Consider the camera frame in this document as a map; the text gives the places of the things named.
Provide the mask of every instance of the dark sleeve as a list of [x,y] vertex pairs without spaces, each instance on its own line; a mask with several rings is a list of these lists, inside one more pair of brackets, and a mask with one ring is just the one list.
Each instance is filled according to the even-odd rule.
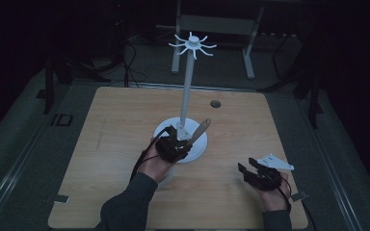
[[264,212],[262,214],[264,229],[266,231],[292,230],[290,215],[287,210]]
[[124,192],[104,203],[95,230],[144,231],[148,204],[157,188],[152,178],[138,172]]

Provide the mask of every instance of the wooden board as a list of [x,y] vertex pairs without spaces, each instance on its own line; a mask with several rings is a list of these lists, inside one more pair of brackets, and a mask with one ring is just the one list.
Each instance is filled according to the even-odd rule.
[[[213,108],[212,100],[222,106]],[[99,88],[55,204],[53,228],[93,228],[105,201],[126,188],[132,167],[156,127],[180,116],[182,90]],[[173,179],[149,206],[149,229],[253,229],[262,227],[257,193],[237,163],[270,153],[286,161],[266,98],[261,93],[192,90],[188,118],[210,117],[208,144],[197,160],[174,167]],[[290,171],[289,182],[297,191]],[[300,202],[292,204],[293,227],[307,227]]]

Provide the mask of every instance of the white pole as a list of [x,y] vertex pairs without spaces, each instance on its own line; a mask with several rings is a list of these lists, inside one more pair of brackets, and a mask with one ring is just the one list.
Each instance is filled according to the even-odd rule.
[[182,97],[181,124],[185,127],[186,114],[188,111],[189,92],[191,90],[192,74],[194,71],[194,51],[188,50],[188,59],[185,70],[184,94]]

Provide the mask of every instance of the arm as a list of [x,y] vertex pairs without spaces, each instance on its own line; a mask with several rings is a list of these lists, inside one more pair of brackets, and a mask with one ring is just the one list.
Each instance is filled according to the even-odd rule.
[[[288,175],[285,173],[281,174],[284,179],[281,181],[280,189],[284,194],[289,195],[289,189],[287,185]],[[261,191],[254,188],[260,196],[263,204],[264,212],[263,225],[267,231],[290,231],[292,230],[291,219],[289,212],[287,211],[287,204],[278,190],[273,191]]]
[[127,189],[108,200],[101,208],[101,222],[96,230],[145,230],[148,204],[158,184],[137,173]]
[[159,157],[152,145],[146,153],[138,172],[121,194],[108,200],[101,208],[101,222],[95,227],[98,231],[144,231],[148,205],[159,182],[161,182],[172,163]]

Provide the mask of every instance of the dark floor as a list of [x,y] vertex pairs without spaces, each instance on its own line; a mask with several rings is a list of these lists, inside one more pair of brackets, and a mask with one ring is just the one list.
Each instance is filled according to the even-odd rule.
[[[180,72],[170,72],[173,49],[167,42],[172,38],[172,34],[162,34],[153,44],[131,38],[136,55],[127,47],[126,59],[134,57],[129,87],[183,84],[183,57]],[[219,46],[211,50],[213,57],[198,54],[193,86],[245,91],[268,87],[279,81],[272,60],[279,43],[274,37],[256,40],[251,53],[254,80],[246,78],[240,47]],[[283,45],[276,54],[278,71],[288,69],[300,46],[295,38]],[[36,98],[44,88],[43,72],[32,79],[0,123],[0,183],[19,156],[28,156],[9,187],[12,193],[1,204],[0,231],[49,230],[52,204],[47,198],[60,188],[93,95],[99,86],[122,87],[124,72],[120,67],[104,74],[111,84],[75,76],[71,86],[57,85],[56,104],[48,115],[42,113],[44,101]],[[318,129],[313,129],[306,116],[308,99],[295,99],[295,86],[292,83],[265,95],[286,156],[296,168],[297,186],[309,194],[304,203],[315,224],[305,230],[315,230],[314,225],[318,230],[370,230],[370,179],[352,141],[323,91],[319,100],[323,113],[317,115]],[[54,114],[73,115],[71,126],[49,126]]]

